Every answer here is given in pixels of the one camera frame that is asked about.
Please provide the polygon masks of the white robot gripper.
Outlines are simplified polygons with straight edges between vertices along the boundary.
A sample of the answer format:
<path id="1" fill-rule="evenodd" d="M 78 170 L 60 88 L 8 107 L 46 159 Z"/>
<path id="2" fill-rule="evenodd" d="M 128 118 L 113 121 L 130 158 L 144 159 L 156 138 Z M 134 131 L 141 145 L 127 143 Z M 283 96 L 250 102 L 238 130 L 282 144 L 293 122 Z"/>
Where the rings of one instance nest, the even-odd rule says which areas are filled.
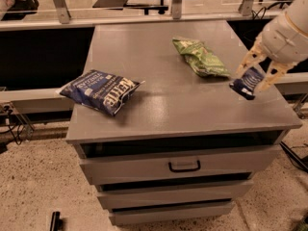
<path id="1" fill-rule="evenodd" d="M 250 67 L 266 57 L 272 62 L 264 79 L 257 85 L 257 91 L 264 91 L 274 85 L 296 63 L 308 58 L 308 20 L 301 15 L 284 12 L 271 20 L 246 53 L 236 70 L 242 76 Z"/>

